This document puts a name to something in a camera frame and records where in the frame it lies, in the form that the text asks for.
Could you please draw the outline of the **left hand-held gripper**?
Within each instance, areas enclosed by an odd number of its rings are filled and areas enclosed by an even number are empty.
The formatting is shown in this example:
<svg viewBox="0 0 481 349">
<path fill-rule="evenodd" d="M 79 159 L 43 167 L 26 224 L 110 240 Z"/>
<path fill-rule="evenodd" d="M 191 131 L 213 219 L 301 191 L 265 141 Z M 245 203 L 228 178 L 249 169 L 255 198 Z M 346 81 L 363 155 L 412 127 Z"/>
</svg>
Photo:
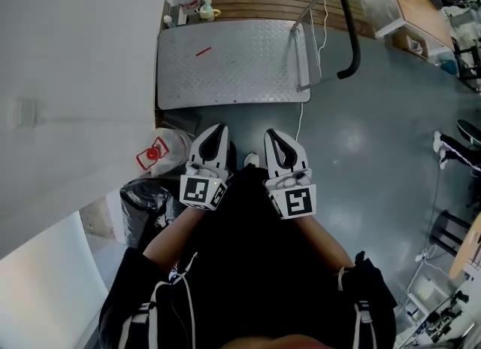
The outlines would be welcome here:
<svg viewBox="0 0 481 349">
<path fill-rule="evenodd" d="M 190 208 L 215 211 L 228 185 L 229 134 L 225 124 L 203 131 L 193 142 L 186 173 L 180 177 L 180 202 Z"/>
</svg>

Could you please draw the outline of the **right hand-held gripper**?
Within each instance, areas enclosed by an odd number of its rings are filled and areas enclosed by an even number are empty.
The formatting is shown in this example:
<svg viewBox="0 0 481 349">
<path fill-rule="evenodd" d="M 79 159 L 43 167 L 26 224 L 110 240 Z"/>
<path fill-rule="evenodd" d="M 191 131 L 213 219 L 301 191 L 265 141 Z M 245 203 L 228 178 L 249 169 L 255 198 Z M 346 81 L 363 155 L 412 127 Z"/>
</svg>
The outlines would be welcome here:
<svg viewBox="0 0 481 349">
<path fill-rule="evenodd" d="M 268 129 L 264 136 L 269 178 L 264 182 L 274 209 L 282 220 L 316 213 L 316 185 L 305 149 L 290 135 Z M 292 173 L 280 176 L 280 170 Z"/>
</svg>

